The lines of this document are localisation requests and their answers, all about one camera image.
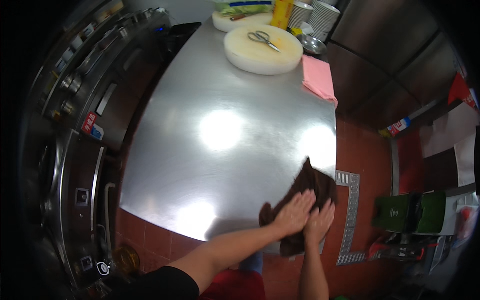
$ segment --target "stack of plates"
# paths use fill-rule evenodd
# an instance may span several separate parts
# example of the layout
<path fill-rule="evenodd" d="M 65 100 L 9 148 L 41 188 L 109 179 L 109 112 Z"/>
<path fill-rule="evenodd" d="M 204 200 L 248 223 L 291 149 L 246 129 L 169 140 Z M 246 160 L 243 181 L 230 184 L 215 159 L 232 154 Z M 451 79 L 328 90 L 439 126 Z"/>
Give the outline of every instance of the stack of plates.
<path fill-rule="evenodd" d="M 313 1 L 313 8 L 313 13 L 308 22 L 314 30 L 311 35 L 324 42 L 338 19 L 340 11 L 332 5 L 317 0 Z"/>
<path fill-rule="evenodd" d="M 313 12 L 313 7 L 307 3 L 295 1 L 293 3 L 292 14 L 288 20 L 288 27 L 300 28 L 302 22 L 308 22 L 310 15 Z"/>

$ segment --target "round cutting board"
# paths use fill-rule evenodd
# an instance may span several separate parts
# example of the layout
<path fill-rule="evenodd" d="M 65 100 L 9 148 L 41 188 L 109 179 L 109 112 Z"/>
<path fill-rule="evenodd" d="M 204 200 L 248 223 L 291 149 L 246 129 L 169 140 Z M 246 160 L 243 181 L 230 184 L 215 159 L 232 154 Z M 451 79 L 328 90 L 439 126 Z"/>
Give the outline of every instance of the round cutting board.
<path fill-rule="evenodd" d="M 269 34 L 280 52 L 265 43 L 254 42 L 249 32 L 263 31 Z M 270 25 L 247 25 L 227 33 L 223 40 L 225 55 L 236 67 L 256 74 L 275 75 L 293 70 L 303 54 L 300 42 L 283 29 Z"/>
<path fill-rule="evenodd" d="M 229 32 L 230 30 L 246 25 L 270 24 L 270 22 L 272 21 L 272 16 L 273 15 L 271 12 L 264 12 L 254 14 L 236 21 L 231 21 L 230 16 L 222 16 L 222 14 L 219 12 L 213 12 L 212 20 L 213 26 L 215 26 L 216 29 Z"/>

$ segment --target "lettuce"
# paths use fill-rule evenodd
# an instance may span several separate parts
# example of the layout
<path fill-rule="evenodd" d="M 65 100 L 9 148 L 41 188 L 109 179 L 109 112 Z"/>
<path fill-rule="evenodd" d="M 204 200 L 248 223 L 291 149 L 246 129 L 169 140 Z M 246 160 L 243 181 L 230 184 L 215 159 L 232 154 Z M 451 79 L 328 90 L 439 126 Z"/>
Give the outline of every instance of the lettuce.
<path fill-rule="evenodd" d="M 223 16 L 230 16 L 241 13 L 260 13 L 271 12 L 272 5 L 269 4 L 254 4 L 254 5 L 240 5 L 230 6 L 229 3 L 215 3 L 215 10 L 220 12 Z"/>

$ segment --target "brown towel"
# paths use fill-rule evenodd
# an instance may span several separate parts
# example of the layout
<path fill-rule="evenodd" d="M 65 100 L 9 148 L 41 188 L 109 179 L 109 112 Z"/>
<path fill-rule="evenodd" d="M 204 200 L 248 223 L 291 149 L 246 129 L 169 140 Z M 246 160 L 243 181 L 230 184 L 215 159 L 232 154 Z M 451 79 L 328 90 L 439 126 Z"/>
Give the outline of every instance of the brown towel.
<path fill-rule="evenodd" d="M 335 204 L 337 202 L 335 181 L 322 172 L 312 168 L 310 158 L 307 158 L 300 173 L 295 178 L 293 185 L 285 197 L 283 197 L 282 201 L 280 201 L 274 209 L 272 209 L 268 202 L 262 206 L 258 216 L 260 226 L 272 223 L 276 215 L 280 212 L 280 209 L 292 199 L 293 195 L 297 192 L 303 192 L 306 189 L 313 189 L 317 196 L 317 201 L 312 209 L 315 207 L 322 209 L 328 198 L 331 198 Z M 282 256 L 299 254 L 305 251 L 304 246 L 303 232 L 298 232 L 282 239 L 280 243 L 280 254 Z"/>

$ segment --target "green bin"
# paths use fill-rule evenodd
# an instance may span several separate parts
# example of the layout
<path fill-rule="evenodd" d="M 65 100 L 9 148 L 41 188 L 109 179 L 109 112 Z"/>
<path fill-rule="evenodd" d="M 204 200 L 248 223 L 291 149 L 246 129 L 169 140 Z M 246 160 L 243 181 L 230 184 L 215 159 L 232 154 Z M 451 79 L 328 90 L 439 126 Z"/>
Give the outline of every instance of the green bin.
<path fill-rule="evenodd" d="M 401 233 L 439 233 L 444 224 L 445 192 L 378 197 L 372 226 Z"/>

